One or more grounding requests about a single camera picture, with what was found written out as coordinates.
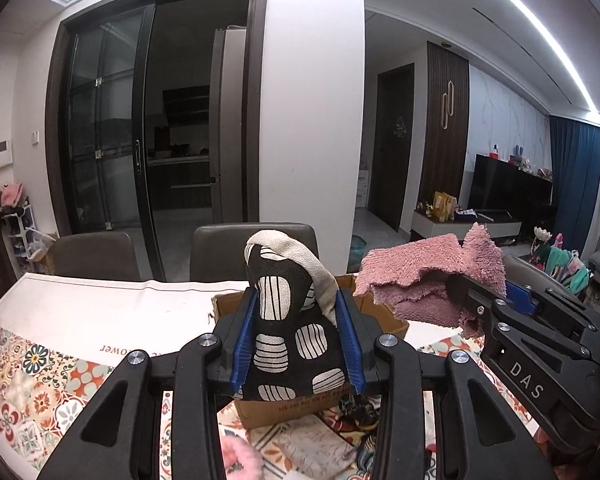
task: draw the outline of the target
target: sliding glass door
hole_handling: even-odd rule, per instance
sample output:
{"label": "sliding glass door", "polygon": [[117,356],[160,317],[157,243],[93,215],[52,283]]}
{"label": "sliding glass door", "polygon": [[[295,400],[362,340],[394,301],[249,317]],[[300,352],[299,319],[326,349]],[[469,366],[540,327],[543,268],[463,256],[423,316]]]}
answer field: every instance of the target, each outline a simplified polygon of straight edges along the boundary
{"label": "sliding glass door", "polygon": [[154,6],[74,33],[68,77],[67,168],[72,232],[127,232],[141,276],[164,279],[144,177],[144,71]]}

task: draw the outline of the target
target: ceiling light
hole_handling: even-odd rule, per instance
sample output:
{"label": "ceiling light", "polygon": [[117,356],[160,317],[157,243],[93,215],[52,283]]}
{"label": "ceiling light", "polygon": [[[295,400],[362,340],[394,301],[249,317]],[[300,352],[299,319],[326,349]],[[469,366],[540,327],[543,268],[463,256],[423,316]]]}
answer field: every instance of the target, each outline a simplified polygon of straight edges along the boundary
{"label": "ceiling light", "polygon": [[560,44],[555,40],[555,38],[551,35],[551,33],[544,26],[544,24],[538,19],[538,17],[534,13],[532,13],[531,10],[524,3],[522,3],[520,0],[509,1],[512,4],[514,4],[518,8],[518,10],[522,12],[522,14],[526,16],[526,18],[542,35],[544,40],[549,44],[549,46],[555,52],[555,55],[558,56],[558,59],[560,59],[560,62],[562,62],[564,67],[567,69],[567,72],[569,72],[569,75],[573,79],[574,83],[576,83],[576,86],[580,90],[580,93],[584,97],[584,100],[587,102],[587,105],[589,105],[589,110],[593,112],[594,115],[599,117],[596,105],[593,104],[593,100],[591,99],[591,96],[589,95],[586,86],[584,86],[584,83],[582,82],[580,75],[578,74],[573,63],[571,62],[571,59],[569,59],[569,57],[566,55],[565,51],[562,49]]}

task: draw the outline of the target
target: refrigerator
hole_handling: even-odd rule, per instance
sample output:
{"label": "refrigerator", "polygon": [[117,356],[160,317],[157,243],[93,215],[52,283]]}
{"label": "refrigerator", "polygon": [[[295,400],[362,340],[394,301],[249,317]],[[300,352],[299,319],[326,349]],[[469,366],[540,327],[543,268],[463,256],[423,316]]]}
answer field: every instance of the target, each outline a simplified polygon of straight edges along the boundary
{"label": "refrigerator", "polygon": [[214,223],[244,221],[242,83],[245,27],[216,30],[209,88],[209,175]]}

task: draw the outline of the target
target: wooden slat panel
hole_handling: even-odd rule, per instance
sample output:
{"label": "wooden slat panel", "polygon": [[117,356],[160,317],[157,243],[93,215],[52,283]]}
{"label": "wooden slat panel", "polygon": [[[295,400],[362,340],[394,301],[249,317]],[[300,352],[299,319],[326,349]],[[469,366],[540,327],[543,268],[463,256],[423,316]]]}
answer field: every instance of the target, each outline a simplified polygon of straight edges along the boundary
{"label": "wooden slat panel", "polygon": [[[431,202],[436,191],[460,195],[469,129],[469,62],[433,43],[427,43],[429,90],[419,202]],[[448,82],[455,87],[454,114],[443,129],[442,98]]]}

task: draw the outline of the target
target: blue curtain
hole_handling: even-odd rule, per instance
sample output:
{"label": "blue curtain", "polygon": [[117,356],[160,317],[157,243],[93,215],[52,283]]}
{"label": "blue curtain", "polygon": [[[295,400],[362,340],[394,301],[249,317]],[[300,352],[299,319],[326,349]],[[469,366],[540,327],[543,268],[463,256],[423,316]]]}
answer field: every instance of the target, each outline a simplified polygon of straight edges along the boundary
{"label": "blue curtain", "polygon": [[557,205],[554,235],[562,233],[563,249],[582,249],[587,241],[600,183],[600,128],[550,117],[553,202]]}

